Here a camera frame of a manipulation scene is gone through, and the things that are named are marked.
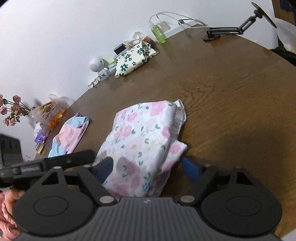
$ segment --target white wall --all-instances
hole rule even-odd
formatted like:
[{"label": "white wall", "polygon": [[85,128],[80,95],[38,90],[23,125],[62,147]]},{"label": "white wall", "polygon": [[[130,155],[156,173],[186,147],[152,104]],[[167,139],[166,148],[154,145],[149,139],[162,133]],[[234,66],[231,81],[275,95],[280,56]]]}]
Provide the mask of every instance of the white wall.
[{"label": "white wall", "polygon": [[[35,99],[46,102],[51,93],[77,99],[95,77],[88,62],[94,56],[111,59],[114,47],[134,31],[151,34],[151,15],[173,11],[211,26],[239,26],[253,13],[250,2],[9,0],[0,8],[0,93],[8,99],[17,94],[30,106]],[[274,16],[271,0],[256,2]],[[265,19],[256,21],[245,37],[267,48],[277,45]],[[14,127],[0,123],[0,133],[19,138],[23,153],[33,159],[33,127],[25,119]]]}]

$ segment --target plastic bag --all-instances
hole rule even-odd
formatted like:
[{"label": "plastic bag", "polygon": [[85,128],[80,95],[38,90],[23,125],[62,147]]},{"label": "plastic bag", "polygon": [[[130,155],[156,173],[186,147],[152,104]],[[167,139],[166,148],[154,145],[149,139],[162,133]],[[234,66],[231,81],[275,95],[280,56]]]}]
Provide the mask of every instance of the plastic bag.
[{"label": "plastic bag", "polygon": [[133,47],[136,44],[138,44],[141,40],[143,40],[143,41],[145,41],[147,43],[150,43],[150,41],[153,42],[153,40],[149,36],[143,34],[142,32],[134,32],[131,40],[124,40],[123,42],[127,43],[128,45]]},{"label": "plastic bag", "polygon": [[274,23],[277,26],[276,33],[285,49],[296,54],[296,26],[279,18],[274,18]]},{"label": "plastic bag", "polygon": [[63,102],[56,95],[49,95],[50,101],[42,106],[35,105],[29,113],[33,120],[54,128],[66,112]]},{"label": "plastic bag", "polygon": [[40,122],[38,122],[35,126],[35,129],[34,129],[34,137],[35,138],[37,137],[38,132],[41,130],[42,130],[42,127],[40,126]]}]

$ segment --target wood grain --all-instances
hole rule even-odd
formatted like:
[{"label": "wood grain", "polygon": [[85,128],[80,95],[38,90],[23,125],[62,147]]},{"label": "wood grain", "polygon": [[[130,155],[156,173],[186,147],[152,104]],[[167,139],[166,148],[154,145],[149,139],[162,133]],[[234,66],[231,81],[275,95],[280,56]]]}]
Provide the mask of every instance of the wood grain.
[{"label": "wood grain", "polygon": [[274,7],[274,16],[285,20],[293,25],[295,25],[295,19],[293,12],[285,11],[280,8],[279,0],[272,0],[272,5]]},{"label": "wood grain", "polygon": [[[273,52],[238,36],[205,43],[204,29],[188,29],[158,46],[160,53],[131,74],[99,83],[66,112],[45,143],[76,112],[91,119],[75,151],[98,151],[115,113],[139,102],[180,98],[187,112],[180,140],[188,155],[221,169],[243,166],[280,201],[276,234],[296,228],[296,68]],[[174,166],[164,196],[190,187]]]}]

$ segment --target green floral cloth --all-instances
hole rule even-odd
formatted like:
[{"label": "green floral cloth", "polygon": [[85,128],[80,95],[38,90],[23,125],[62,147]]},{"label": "green floral cloth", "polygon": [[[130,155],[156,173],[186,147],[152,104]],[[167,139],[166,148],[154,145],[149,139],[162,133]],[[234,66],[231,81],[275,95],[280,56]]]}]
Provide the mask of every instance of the green floral cloth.
[{"label": "green floral cloth", "polygon": [[136,44],[116,59],[115,77],[117,78],[133,72],[157,53],[157,51],[151,48],[150,44],[140,41],[140,43]]}]

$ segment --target wall outlet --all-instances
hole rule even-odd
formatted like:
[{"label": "wall outlet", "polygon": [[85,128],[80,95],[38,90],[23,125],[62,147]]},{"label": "wall outlet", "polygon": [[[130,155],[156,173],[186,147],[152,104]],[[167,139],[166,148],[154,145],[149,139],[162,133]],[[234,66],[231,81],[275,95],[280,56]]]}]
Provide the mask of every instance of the wall outlet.
[{"label": "wall outlet", "polygon": [[163,33],[165,35],[166,38],[169,38],[183,30],[185,30],[186,27],[190,27],[190,26],[193,26],[193,25],[196,25],[198,24],[198,22],[194,21],[194,20],[190,20],[190,21],[185,21],[184,24],[180,24],[179,26],[176,26],[175,28],[171,28],[169,31],[166,31],[165,33]]}]

